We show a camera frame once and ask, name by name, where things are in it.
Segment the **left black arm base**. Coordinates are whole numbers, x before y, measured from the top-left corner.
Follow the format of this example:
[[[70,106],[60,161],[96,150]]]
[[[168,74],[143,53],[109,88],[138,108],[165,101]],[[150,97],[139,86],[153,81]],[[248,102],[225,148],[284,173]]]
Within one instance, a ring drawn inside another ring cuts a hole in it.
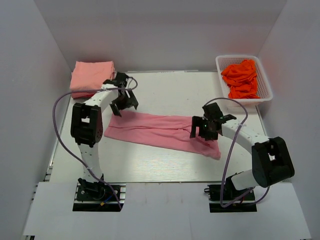
[[[116,213],[125,202],[126,186],[101,182],[89,182],[79,178],[74,196],[73,212]]]

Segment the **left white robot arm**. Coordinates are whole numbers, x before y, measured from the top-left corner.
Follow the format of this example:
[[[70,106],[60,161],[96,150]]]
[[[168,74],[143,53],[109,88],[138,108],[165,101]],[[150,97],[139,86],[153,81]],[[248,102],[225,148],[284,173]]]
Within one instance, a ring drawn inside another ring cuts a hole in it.
[[[110,107],[115,116],[121,117],[122,110],[138,108],[138,101],[129,88],[136,82],[132,76],[117,72],[114,79],[103,82],[100,91],[83,103],[76,103],[72,108],[70,134],[74,138],[84,162],[83,179],[92,183],[88,193],[99,200],[105,196],[106,187],[98,181],[104,179],[100,167],[99,142],[104,134],[103,111]]]

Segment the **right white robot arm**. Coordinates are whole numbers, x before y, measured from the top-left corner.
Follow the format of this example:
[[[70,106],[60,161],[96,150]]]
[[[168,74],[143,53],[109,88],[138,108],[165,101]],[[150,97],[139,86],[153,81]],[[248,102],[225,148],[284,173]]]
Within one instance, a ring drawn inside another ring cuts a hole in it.
[[[218,136],[234,140],[251,154],[251,169],[226,179],[226,195],[236,200],[245,189],[260,186],[267,188],[295,175],[295,169],[285,140],[270,138],[254,132],[231,114],[223,115],[216,102],[202,107],[202,117],[191,119],[190,137],[199,136],[215,141]]]

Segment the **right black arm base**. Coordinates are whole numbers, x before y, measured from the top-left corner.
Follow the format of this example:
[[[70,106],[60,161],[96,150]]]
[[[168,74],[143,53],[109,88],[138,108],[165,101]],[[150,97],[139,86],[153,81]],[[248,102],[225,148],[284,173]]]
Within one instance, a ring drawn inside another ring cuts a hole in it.
[[[235,190],[230,187],[224,187],[222,203],[224,205],[238,199],[228,207],[222,207],[220,204],[220,184],[210,184],[204,188],[204,194],[208,196],[210,213],[254,213],[257,212],[255,204],[256,198],[254,191],[251,190],[248,194],[242,196],[247,190]]]

